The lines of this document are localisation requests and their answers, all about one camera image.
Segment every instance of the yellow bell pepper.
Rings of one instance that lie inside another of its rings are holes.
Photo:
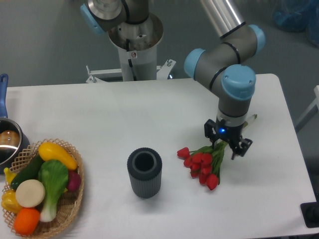
[[[15,191],[10,189],[2,195],[1,206],[9,212],[17,214],[22,206],[15,199]]]
[[[11,182],[12,182],[12,180],[15,178],[16,173],[12,173],[9,168],[5,168],[5,169],[3,170],[3,172],[4,172],[4,174],[5,174],[5,180],[6,180],[6,181],[8,182],[8,184],[10,185]]]
[[[44,161],[56,159],[63,163],[68,170],[78,167],[76,160],[60,145],[52,142],[44,142],[39,146],[39,155]]]

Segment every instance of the bok choy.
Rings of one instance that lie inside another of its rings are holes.
[[[38,179],[45,188],[45,198],[40,214],[40,221],[46,223],[56,217],[58,200],[68,183],[68,169],[63,163],[53,159],[43,163]]]

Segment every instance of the woven basket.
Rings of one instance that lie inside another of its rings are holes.
[[[30,238],[30,239],[47,239],[57,235],[58,233],[65,230],[75,219],[80,209],[82,196],[83,196],[83,189],[84,189],[84,168],[81,159],[81,155],[79,152],[73,147],[70,143],[64,142],[63,140],[59,139],[45,139],[44,141],[39,141],[38,143],[34,143],[29,145],[27,149],[24,149],[17,158],[15,158],[14,162],[11,165],[11,172],[18,173],[21,169],[23,169],[29,161],[38,153],[39,146],[44,142],[53,142],[62,146],[67,152],[69,152],[73,158],[77,161],[78,167],[78,174],[80,175],[82,182],[80,185],[80,189],[76,192],[65,192],[62,197],[58,201],[57,206],[57,214],[56,218],[49,222],[43,223],[39,222],[37,225],[34,233],[32,235],[21,236],[17,234],[13,229],[13,222],[15,219],[15,214],[11,213],[5,209],[2,209],[4,221],[8,224],[8,227],[11,228],[11,232],[15,233],[15,235],[23,238]],[[10,187],[8,183],[4,186],[3,193],[9,190]]]

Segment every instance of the cucumber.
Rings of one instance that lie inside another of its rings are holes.
[[[10,187],[16,190],[22,182],[29,179],[36,179],[43,163],[43,159],[37,154],[30,160],[27,166],[14,177]]]

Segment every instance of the robotic arm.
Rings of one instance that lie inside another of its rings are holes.
[[[255,91],[256,75],[240,65],[265,45],[265,35],[247,26],[232,0],[200,0],[222,43],[212,51],[193,50],[185,72],[219,98],[216,122],[204,125],[213,143],[229,143],[233,157],[244,156],[252,141],[242,137],[243,124]],[[88,0],[81,12],[92,30],[109,37],[119,50],[123,80],[156,79],[156,46],[163,27],[149,13],[148,0]]]
[[[205,136],[215,144],[229,143],[236,155],[244,156],[252,141],[242,137],[242,129],[256,75],[240,65],[265,45],[265,35],[255,25],[247,26],[232,0],[200,0],[222,43],[212,51],[193,50],[186,58],[185,72],[219,98],[216,122],[204,125]]]
[[[156,80],[163,25],[149,0],[88,0],[81,13],[96,34],[108,32],[117,47],[123,81]]]

